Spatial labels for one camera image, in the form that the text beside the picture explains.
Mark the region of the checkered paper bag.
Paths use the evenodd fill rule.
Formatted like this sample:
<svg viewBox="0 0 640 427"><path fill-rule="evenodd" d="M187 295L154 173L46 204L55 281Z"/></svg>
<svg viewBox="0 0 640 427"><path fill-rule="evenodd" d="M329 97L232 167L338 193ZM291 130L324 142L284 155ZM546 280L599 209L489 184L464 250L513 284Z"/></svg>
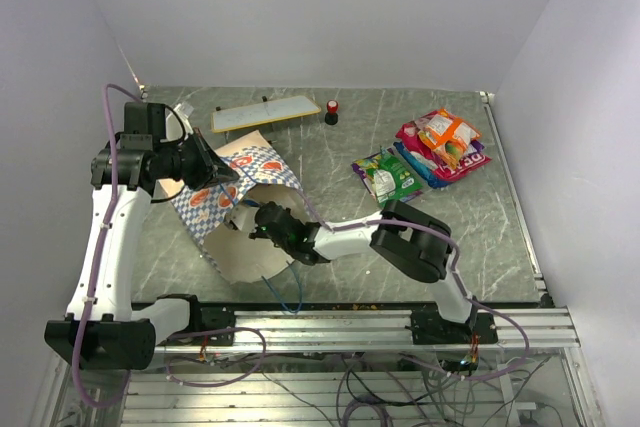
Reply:
<svg viewBox="0 0 640 427"><path fill-rule="evenodd" d="M298 291L296 302L287 304L270 282L284 270L291 271L299 281L299 274L292 267L294 259L270 240L251 239L249 234L255 230L258 209L270 201L307 221L301 182L257 130L218 148L216 153L239 175L237 180L200 190L190 189L182 181L161 180L160 187L172 198L171 203L196 245L225 280L263 281L283 310L299 312L303 291Z"/></svg>

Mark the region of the purple snack packet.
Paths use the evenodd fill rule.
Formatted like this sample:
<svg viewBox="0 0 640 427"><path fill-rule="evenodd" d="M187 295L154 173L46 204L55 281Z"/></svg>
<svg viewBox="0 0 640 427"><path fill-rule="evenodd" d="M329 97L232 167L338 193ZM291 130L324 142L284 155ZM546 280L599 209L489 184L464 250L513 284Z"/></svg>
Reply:
<svg viewBox="0 0 640 427"><path fill-rule="evenodd" d="M363 185L374 199L377 198L375 173L379 170L380 159L380 154L374 154L358 159L351 164L353 171L359 176Z"/></svg>
<svg viewBox="0 0 640 427"><path fill-rule="evenodd" d="M466 150L466 155L471 155L473 153L480 153L483 150L484 150L484 145L479 140L472 140Z"/></svg>

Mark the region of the green snack packet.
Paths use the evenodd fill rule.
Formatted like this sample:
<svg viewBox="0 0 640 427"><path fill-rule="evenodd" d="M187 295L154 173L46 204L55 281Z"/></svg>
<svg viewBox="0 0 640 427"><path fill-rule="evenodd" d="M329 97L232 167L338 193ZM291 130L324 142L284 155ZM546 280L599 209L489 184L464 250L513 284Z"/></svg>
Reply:
<svg viewBox="0 0 640 427"><path fill-rule="evenodd" d="M390 149L383 149L379 170L375 173L377 198L382 206L387 201L408 202L422 193L422 185L417 177L399 160Z"/></svg>

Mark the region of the blue snack packet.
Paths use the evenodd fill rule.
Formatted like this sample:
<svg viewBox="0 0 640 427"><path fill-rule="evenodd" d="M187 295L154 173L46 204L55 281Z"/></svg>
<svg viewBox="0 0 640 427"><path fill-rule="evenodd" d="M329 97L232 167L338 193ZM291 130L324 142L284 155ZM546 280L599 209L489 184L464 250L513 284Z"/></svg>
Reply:
<svg viewBox="0 0 640 427"><path fill-rule="evenodd" d="M395 142L393 147L429 187L439 189L449 185L449 182L437 177L431 169L417 160L402 142Z"/></svg>

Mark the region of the pink snack packet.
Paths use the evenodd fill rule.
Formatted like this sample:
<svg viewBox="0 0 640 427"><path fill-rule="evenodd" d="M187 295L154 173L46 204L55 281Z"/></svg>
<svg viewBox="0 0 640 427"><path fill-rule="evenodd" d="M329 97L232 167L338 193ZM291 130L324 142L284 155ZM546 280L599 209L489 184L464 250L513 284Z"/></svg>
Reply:
<svg viewBox="0 0 640 427"><path fill-rule="evenodd" d="M456 169L448 167L420 141L418 128L414 121L405 123L398 130L395 142L397 141L402 142L417 160L431 169L437 177L449 182L449 185L463 179L472 171L479 169L491 161L491 158L488 157L483 150L480 153L465 155L460 160Z"/></svg>

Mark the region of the orange snack packet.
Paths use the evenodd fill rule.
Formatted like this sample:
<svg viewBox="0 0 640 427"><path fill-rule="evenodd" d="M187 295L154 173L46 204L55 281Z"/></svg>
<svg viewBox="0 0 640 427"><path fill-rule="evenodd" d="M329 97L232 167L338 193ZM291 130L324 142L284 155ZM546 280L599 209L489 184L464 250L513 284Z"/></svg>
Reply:
<svg viewBox="0 0 640 427"><path fill-rule="evenodd" d="M482 136L472 124L446 109L422 116L415 123L420 141L452 169Z"/></svg>

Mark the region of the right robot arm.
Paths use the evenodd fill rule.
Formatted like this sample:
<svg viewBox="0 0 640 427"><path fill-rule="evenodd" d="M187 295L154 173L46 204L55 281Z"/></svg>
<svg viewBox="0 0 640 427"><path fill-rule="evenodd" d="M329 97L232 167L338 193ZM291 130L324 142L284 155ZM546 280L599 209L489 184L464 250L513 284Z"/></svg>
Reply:
<svg viewBox="0 0 640 427"><path fill-rule="evenodd" d="M457 271L460 249L444 222L397 200L378 213L340 223L302 222L270 201L253 215L251 239L268 239L309 266L375 251L408 278L430 286L446 343L469 341L476 330L475 298Z"/></svg>

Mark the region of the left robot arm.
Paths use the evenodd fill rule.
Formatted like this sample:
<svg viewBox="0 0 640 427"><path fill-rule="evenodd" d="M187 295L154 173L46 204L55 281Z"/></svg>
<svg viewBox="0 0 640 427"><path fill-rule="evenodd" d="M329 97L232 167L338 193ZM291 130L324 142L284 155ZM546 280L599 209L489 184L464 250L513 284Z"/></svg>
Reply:
<svg viewBox="0 0 640 427"><path fill-rule="evenodd" d="M237 180L198 130L180 120L167 137L173 108L128 102L124 129L91 164L93 217L81 275L61 320L47 322L46 344L84 370L144 370L155 348L173 336L192 344L204 320L194 295L164 296L136 311L131 302L134 256L160 180L192 191Z"/></svg>

